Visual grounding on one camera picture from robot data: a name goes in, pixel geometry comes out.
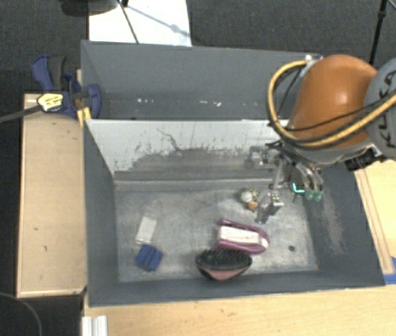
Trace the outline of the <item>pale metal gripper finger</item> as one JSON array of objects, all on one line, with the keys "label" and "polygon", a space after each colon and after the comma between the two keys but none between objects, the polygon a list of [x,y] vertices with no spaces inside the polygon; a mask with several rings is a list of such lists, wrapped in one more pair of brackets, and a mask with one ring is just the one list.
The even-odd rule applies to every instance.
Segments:
[{"label": "pale metal gripper finger", "polygon": [[273,216],[275,215],[279,209],[283,207],[284,203],[280,198],[280,195],[276,192],[273,192],[271,194],[271,204],[270,204],[270,212],[269,215]]},{"label": "pale metal gripper finger", "polygon": [[259,196],[257,203],[257,216],[255,222],[258,224],[265,224],[270,216],[271,211],[271,195],[269,193]]}]

